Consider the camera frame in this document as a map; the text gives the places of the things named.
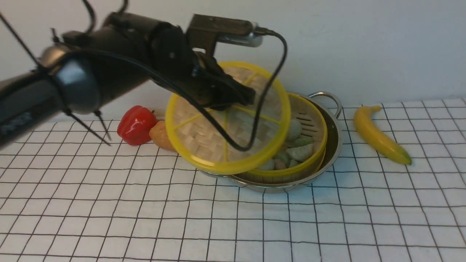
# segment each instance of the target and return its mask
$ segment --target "stainless steel pot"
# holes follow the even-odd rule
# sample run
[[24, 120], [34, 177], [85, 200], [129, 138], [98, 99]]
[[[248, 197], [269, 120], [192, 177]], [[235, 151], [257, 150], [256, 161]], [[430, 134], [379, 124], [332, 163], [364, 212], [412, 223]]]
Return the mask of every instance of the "stainless steel pot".
[[[288, 183], [282, 183], [282, 184], [256, 183], [256, 182], [248, 181], [242, 178], [241, 174], [226, 176], [226, 175], [212, 174], [212, 173], [208, 173], [204, 171], [201, 171], [201, 172], [204, 173], [205, 175], [208, 175], [214, 178], [231, 179], [235, 181], [241, 187], [246, 187], [246, 188], [249, 188], [249, 189], [252, 189], [258, 192], [263, 192], [263, 193], [282, 193], [282, 192], [290, 191], [292, 189], [299, 188], [301, 186], [306, 186], [306, 185], [311, 184], [319, 175], [327, 171], [333, 165], [333, 163], [338, 158], [338, 156], [340, 155], [343, 142], [342, 142], [342, 130], [338, 125], [337, 118], [340, 116], [343, 108], [342, 108], [340, 99], [338, 99], [335, 95], [328, 93], [328, 92], [321, 91], [321, 92], [310, 94], [308, 96], [303, 96], [301, 94], [298, 94], [298, 95], [302, 96], [303, 98], [313, 103], [322, 113], [325, 119], [325, 123], [327, 124], [328, 140], [327, 140], [327, 145], [326, 145], [326, 152], [325, 152], [325, 157], [322, 163], [322, 167], [320, 168], [319, 171], [317, 171], [316, 173], [304, 176], [299, 180], [288, 182]], [[328, 109], [320, 105], [318, 102], [312, 100], [312, 98], [320, 97], [320, 96], [329, 97], [336, 103], [337, 110], [335, 114], [331, 113]]]

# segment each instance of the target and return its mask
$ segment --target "red bell pepper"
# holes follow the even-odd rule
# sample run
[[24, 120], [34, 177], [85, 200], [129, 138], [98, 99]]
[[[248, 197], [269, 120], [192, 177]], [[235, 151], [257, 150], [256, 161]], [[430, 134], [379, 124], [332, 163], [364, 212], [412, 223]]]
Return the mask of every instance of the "red bell pepper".
[[129, 145], [141, 145], [151, 140], [149, 131], [157, 122], [149, 109], [136, 105], [125, 113], [116, 132]]

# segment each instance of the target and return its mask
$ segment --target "banana tip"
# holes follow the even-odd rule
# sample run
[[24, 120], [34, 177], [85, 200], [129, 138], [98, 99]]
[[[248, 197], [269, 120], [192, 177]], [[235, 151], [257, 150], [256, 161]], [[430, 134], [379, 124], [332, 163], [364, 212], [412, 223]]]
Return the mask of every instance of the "banana tip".
[[382, 107], [380, 105], [374, 105], [374, 106], [371, 106], [370, 109], [372, 109], [372, 111], [374, 112], [377, 112], [377, 111], [380, 111]]

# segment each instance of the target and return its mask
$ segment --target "banana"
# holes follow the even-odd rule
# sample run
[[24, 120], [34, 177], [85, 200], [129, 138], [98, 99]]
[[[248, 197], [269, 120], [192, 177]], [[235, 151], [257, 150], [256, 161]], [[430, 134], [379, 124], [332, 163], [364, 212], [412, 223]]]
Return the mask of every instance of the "banana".
[[372, 114], [380, 111], [380, 106], [362, 106], [356, 110], [353, 123], [356, 131], [372, 148], [386, 158], [403, 165], [411, 165], [408, 152], [380, 131], [372, 122]]

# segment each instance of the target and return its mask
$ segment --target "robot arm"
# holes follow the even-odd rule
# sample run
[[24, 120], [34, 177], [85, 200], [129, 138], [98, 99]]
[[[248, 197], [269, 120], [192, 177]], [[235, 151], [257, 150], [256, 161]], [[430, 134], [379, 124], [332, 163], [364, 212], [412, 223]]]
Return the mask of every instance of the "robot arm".
[[60, 112], [96, 112], [147, 80], [205, 108], [252, 104], [255, 91], [225, 74], [213, 54], [217, 42], [259, 46], [255, 30], [248, 21], [196, 14], [183, 33], [167, 22], [111, 13], [97, 31], [54, 36], [43, 68], [0, 82], [0, 148]]

